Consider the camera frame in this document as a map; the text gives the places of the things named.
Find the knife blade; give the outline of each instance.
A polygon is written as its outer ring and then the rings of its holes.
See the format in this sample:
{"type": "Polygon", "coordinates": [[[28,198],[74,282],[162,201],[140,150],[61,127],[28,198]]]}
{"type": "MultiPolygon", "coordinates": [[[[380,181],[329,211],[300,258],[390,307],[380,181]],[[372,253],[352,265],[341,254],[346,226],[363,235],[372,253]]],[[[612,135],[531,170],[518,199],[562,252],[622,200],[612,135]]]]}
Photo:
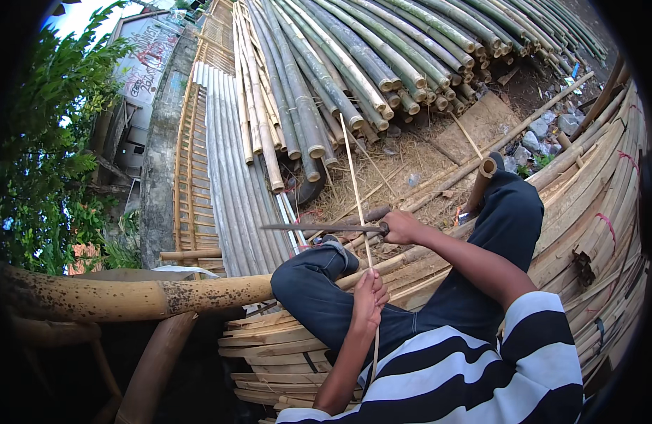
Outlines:
{"type": "Polygon", "coordinates": [[[390,232],[387,223],[380,223],[380,226],[360,226],[360,225],[328,225],[328,224],[270,224],[263,225],[261,229],[265,230],[327,230],[327,231],[377,231],[383,237],[390,232]]]}

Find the person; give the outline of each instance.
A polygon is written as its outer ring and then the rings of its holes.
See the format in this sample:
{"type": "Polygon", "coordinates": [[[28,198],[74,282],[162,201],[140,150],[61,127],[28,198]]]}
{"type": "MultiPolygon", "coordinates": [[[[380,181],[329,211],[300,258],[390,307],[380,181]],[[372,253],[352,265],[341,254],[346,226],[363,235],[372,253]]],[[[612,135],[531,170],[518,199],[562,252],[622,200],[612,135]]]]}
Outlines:
{"type": "Polygon", "coordinates": [[[393,210],[385,242],[417,244],[452,270],[417,312],[388,304],[380,273],[368,269],[354,294],[335,281],[358,267],[333,236],[282,264],[277,300],[337,360],[313,408],[288,408],[278,423],[573,423],[583,386],[573,336],[558,295],[526,274],[544,208],[535,188],[498,170],[467,242],[393,210]],[[496,333],[504,319],[502,342],[496,333]],[[373,340],[380,361],[372,376],[373,340]],[[359,384],[361,403],[344,412],[359,384]]]}

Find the bundle of bamboo strips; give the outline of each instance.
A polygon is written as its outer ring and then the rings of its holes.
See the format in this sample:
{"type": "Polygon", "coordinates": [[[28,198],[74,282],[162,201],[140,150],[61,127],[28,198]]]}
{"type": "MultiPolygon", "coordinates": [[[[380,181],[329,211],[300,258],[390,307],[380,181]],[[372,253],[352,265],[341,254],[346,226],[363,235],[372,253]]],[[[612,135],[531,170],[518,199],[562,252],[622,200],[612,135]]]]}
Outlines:
{"type": "Polygon", "coordinates": [[[580,50],[607,54],[557,0],[240,0],[234,15],[246,161],[272,167],[273,145],[310,181],[312,159],[337,164],[340,113],[352,140],[375,141],[395,114],[463,113],[496,58],[535,54],[563,76],[580,50]]]}
{"type": "MultiPolygon", "coordinates": [[[[630,160],[645,145],[640,110],[632,84],[571,148],[529,180],[546,214],[528,274],[539,289],[559,294],[584,377],[606,358],[644,297],[644,259],[634,223],[637,169],[630,160]],[[576,162],[579,154],[581,167],[576,162]]],[[[448,233],[464,238],[473,223],[448,233]]],[[[390,303],[411,311],[424,306],[451,270],[450,264],[422,246],[376,268],[389,287],[390,303]]],[[[360,274],[337,284],[347,290],[360,274]]],[[[243,357],[253,370],[232,374],[244,399],[274,404],[277,410],[291,406],[279,401],[279,395],[309,403],[305,393],[314,393],[331,369],[326,346],[285,310],[229,322],[219,343],[222,356],[243,357]],[[268,391],[275,392],[271,399],[268,391]]]]}

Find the hand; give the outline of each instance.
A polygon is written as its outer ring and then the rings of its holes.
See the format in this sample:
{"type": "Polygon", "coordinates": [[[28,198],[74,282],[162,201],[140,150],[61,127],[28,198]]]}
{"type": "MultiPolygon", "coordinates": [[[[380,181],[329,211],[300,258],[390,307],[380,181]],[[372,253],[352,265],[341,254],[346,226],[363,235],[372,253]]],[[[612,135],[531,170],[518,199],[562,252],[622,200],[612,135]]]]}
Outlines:
{"type": "Polygon", "coordinates": [[[378,270],[367,269],[355,286],[350,329],[366,335],[374,334],[380,326],[380,312],[389,300],[387,285],[382,284],[378,270]]]}
{"type": "Polygon", "coordinates": [[[390,227],[390,232],[385,236],[386,243],[412,244],[416,235],[422,233],[425,227],[412,213],[395,209],[382,218],[390,227]]]}

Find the black and white striped shirt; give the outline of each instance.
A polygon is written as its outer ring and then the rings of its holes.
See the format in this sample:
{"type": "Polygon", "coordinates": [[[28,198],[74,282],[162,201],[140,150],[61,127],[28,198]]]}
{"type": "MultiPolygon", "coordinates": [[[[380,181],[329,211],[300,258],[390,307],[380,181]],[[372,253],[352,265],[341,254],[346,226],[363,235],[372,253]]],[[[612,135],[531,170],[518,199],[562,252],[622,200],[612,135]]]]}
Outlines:
{"type": "MultiPolygon", "coordinates": [[[[500,352],[450,326],[378,363],[361,404],[331,417],[288,408],[278,423],[573,423],[583,403],[573,336],[556,294],[526,293],[505,314],[500,352]]],[[[368,367],[359,375],[363,387],[368,367]]]]}

